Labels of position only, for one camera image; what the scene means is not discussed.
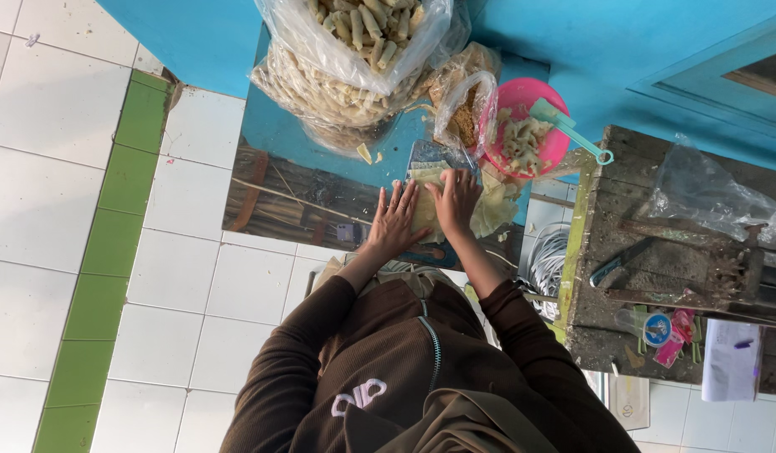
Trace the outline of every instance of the hand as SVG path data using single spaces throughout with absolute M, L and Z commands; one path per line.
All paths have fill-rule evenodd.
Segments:
M 424 187 L 433 195 L 443 234 L 449 238 L 455 234 L 469 232 L 469 222 L 477 199 L 483 192 L 483 186 L 477 185 L 477 178 L 466 169 L 444 170 L 441 180 L 444 181 L 443 193 L 431 182 Z
M 396 258 L 415 242 L 432 233 L 430 228 L 422 228 L 412 233 L 413 213 L 416 212 L 419 188 L 415 180 L 410 180 L 402 194 L 402 181 L 393 181 L 393 195 L 390 203 L 385 203 L 385 188 L 380 188 L 380 202 L 374 214 L 369 239 L 360 250 L 362 255 L 375 255 L 382 264 Z

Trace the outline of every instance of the zipper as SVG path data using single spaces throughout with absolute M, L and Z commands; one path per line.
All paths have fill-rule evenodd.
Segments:
M 424 316 L 427 315 L 427 305 L 422 302 L 422 311 Z M 433 340 L 433 354 L 435 355 L 435 364 L 433 366 L 433 377 L 430 380 L 430 391 L 432 393 L 435 389 L 435 384 L 438 382 L 439 374 L 441 373 L 441 342 L 439 341 L 438 334 L 435 333 L 432 325 L 430 325 L 424 316 L 419 316 L 418 320 L 422 322 L 427 331 L 430 332 L 430 337 Z

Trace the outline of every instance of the table surface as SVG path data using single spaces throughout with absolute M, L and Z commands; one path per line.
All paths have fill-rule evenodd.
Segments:
M 266 55 L 269 42 L 270 36 L 263 27 L 257 61 Z M 515 77 L 537 77 L 546 81 L 548 77 L 547 69 L 540 64 L 509 54 L 503 54 L 502 59 L 500 82 Z M 383 160 L 368 165 L 359 157 L 342 156 L 310 140 L 295 116 L 280 108 L 252 84 L 232 178 L 249 183 L 260 178 L 261 184 L 257 185 L 267 190 L 256 190 L 232 180 L 223 229 L 354 250 L 357 244 L 337 240 L 335 229 L 342 224 L 359 226 L 371 221 L 379 187 L 390 187 L 394 179 L 404 179 L 413 142 L 429 138 L 423 115 L 426 115 L 423 109 L 397 114 L 391 131 L 369 146 L 373 158 L 376 159 L 377 152 L 380 152 Z M 263 166 L 264 175 L 257 175 L 257 165 Z M 520 209 L 514 222 L 498 230 L 498 233 L 509 231 L 508 240 L 500 243 L 496 234 L 482 240 L 487 249 L 503 255 L 512 263 L 519 262 L 530 186 L 524 187 L 522 196 L 517 200 Z M 291 195 L 299 201 L 280 194 Z M 344 215 L 329 213 L 313 207 L 311 203 Z M 404 255 L 403 259 L 431 263 L 427 261 L 431 255 L 440 258 L 445 254 L 445 260 L 434 262 L 440 267 L 460 268 L 456 260 L 452 261 L 454 251 L 447 249 L 446 244 L 441 248 L 444 252 L 422 247 L 415 251 L 415 255 Z M 508 269 L 509 274 L 515 274 L 515 270 L 511 272 Z
M 606 127 L 600 147 L 615 153 L 613 164 L 600 166 L 590 161 L 581 170 L 574 218 L 567 250 L 564 277 L 559 293 L 559 318 L 555 325 L 566 330 L 565 345 L 579 365 L 588 370 L 611 372 L 612 362 L 620 374 L 686 384 L 700 384 L 703 364 L 693 364 L 685 347 L 684 359 L 665 368 L 653 360 L 648 347 L 644 365 L 634 367 L 624 350 L 636 351 L 636 337 L 614 323 L 614 313 L 630 304 L 608 299 L 603 289 L 637 289 L 682 293 L 684 288 L 703 291 L 708 256 L 675 242 L 656 241 L 626 265 L 593 288 L 589 276 L 603 263 L 631 247 L 644 236 L 616 228 L 621 219 L 648 221 L 648 198 L 656 170 L 670 149 L 670 142 L 649 135 Z M 735 180 L 776 200 L 776 172 L 720 156 L 708 155 L 731 172 Z M 691 221 L 670 222 L 673 227 L 708 232 Z M 763 343 L 760 391 L 776 394 L 776 329 L 767 329 Z

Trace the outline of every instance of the mint green spatula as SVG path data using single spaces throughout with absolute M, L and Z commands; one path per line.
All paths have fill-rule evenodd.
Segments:
M 536 101 L 534 106 L 530 108 L 530 116 L 536 118 L 539 121 L 552 122 L 556 129 L 561 130 L 568 137 L 578 142 L 579 145 L 594 154 L 594 159 L 597 160 L 598 164 L 608 165 L 611 162 L 614 162 L 614 153 L 597 148 L 594 146 L 594 143 L 584 139 L 582 135 L 580 135 L 578 132 L 575 132 L 573 130 L 575 127 L 574 119 L 561 113 L 561 111 L 553 107 L 545 98 L 538 98 L 538 101 Z M 608 159 L 600 159 L 600 157 L 604 154 L 608 154 Z

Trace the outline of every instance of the pink bowl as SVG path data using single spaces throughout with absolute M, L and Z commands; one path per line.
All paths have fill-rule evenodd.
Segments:
M 520 120 L 527 118 L 528 109 L 531 108 L 538 98 L 545 98 L 553 107 L 559 109 L 566 116 L 570 116 L 570 111 L 566 109 L 564 100 L 556 93 L 552 86 L 545 84 L 543 81 L 534 79 L 531 77 L 519 77 L 511 81 L 503 83 L 499 89 L 499 97 L 497 98 L 497 111 L 500 109 L 509 107 L 511 111 L 511 118 Z M 501 125 L 496 132 L 497 140 L 495 143 L 489 143 L 486 153 L 483 154 L 483 158 L 488 159 L 495 167 L 501 172 L 510 175 L 512 177 L 519 178 L 533 178 L 523 172 L 510 172 L 505 170 L 505 166 L 508 165 L 509 159 L 502 155 L 502 133 L 505 130 L 505 126 Z M 551 164 L 547 167 L 543 167 L 539 174 L 547 173 L 554 169 L 561 159 L 564 158 L 566 150 L 570 146 L 570 138 L 566 136 L 561 130 L 553 129 L 547 133 L 545 141 L 539 145 L 539 158 L 545 162 L 549 160 Z

